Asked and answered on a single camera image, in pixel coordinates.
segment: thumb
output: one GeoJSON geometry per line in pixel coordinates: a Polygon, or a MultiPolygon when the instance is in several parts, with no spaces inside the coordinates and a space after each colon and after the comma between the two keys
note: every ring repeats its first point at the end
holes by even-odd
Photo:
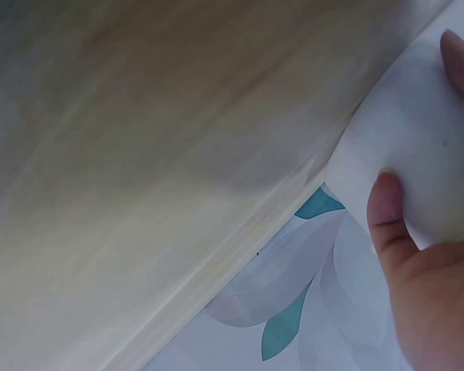
{"type": "Polygon", "coordinates": [[[382,172],[371,190],[367,219],[371,238],[389,286],[397,280],[396,271],[419,252],[405,226],[402,186],[396,175],[382,172]]]}

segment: fingernail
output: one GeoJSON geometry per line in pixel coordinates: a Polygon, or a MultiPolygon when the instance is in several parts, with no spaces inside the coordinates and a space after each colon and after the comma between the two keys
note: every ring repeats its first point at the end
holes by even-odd
{"type": "Polygon", "coordinates": [[[444,33],[443,33],[443,36],[447,39],[449,39],[449,41],[459,47],[464,47],[464,40],[462,39],[462,37],[460,37],[459,35],[457,35],[455,32],[453,32],[451,29],[447,29],[444,33]]]}
{"type": "Polygon", "coordinates": [[[378,173],[378,175],[379,174],[394,174],[395,175],[395,171],[392,168],[384,167],[380,169],[380,172],[378,173]]]}

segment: white petal pattern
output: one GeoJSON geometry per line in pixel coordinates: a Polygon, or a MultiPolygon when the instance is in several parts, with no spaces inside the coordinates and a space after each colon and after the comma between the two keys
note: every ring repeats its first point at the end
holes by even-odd
{"type": "Polygon", "coordinates": [[[256,325],[278,314],[320,269],[345,214],[345,210],[322,214],[274,238],[206,311],[217,321],[237,327],[256,325]]]}

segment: teal leaf pattern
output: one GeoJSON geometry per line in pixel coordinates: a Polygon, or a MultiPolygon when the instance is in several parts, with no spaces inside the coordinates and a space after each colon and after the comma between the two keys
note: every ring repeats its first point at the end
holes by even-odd
{"type": "Polygon", "coordinates": [[[311,282],[283,311],[266,322],[261,337],[261,359],[266,361],[287,348],[299,331],[302,306],[311,282]]]}
{"type": "Polygon", "coordinates": [[[343,205],[318,188],[295,214],[301,219],[312,219],[329,211],[344,209],[343,205]]]}

